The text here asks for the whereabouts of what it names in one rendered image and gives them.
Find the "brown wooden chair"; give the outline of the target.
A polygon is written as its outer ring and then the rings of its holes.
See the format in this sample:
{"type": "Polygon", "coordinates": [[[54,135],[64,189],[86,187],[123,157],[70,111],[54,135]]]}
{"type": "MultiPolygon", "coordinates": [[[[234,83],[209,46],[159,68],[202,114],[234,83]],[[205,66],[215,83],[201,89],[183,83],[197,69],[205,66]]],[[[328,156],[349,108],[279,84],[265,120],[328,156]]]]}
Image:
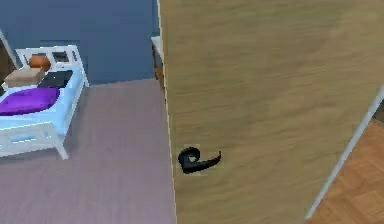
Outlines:
{"type": "Polygon", "coordinates": [[[155,78],[159,81],[161,88],[164,88],[163,49],[161,38],[159,36],[151,37],[151,42],[155,78]]]}

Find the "light wooden room door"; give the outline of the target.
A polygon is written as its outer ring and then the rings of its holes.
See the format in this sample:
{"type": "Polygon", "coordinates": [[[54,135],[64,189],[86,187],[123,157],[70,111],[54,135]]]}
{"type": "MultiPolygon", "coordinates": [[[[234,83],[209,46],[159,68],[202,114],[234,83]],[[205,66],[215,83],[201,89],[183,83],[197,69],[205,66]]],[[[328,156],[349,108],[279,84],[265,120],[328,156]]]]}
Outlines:
{"type": "Polygon", "coordinates": [[[384,0],[159,0],[177,224],[301,224],[384,87],[384,0]]]}

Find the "white bed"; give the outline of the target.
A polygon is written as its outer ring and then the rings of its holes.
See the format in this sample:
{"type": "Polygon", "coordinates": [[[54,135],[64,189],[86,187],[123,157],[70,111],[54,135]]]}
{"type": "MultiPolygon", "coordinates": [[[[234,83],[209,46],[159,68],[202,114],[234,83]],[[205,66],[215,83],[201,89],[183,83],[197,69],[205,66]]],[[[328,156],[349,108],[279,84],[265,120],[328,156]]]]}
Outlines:
{"type": "Polygon", "coordinates": [[[89,86],[83,62],[75,45],[26,48],[17,51],[22,68],[32,55],[46,56],[51,68],[37,85],[6,87],[0,102],[8,95],[31,88],[58,88],[60,96],[49,109],[14,116],[0,116],[0,157],[54,148],[62,159],[68,154],[64,140],[79,98],[89,86]]]}

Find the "orange ball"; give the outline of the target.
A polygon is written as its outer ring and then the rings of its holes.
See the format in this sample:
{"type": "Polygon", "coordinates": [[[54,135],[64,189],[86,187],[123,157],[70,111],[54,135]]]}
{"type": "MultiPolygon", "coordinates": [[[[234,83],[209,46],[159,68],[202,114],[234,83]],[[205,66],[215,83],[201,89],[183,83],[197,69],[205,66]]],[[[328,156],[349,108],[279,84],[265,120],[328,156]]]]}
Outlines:
{"type": "Polygon", "coordinates": [[[43,55],[32,55],[29,59],[28,65],[31,68],[42,68],[45,72],[51,68],[51,62],[46,56],[43,55]]]}

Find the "tan pillow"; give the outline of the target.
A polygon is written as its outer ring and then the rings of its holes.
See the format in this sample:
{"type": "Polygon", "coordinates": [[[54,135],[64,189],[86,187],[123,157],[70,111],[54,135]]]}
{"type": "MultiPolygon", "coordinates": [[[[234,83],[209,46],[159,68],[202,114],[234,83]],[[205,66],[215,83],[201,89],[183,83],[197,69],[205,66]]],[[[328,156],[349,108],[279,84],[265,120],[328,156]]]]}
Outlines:
{"type": "Polygon", "coordinates": [[[9,74],[5,78],[5,83],[9,88],[37,85],[44,78],[44,75],[45,71],[42,68],[22,68],[9,74]]]}

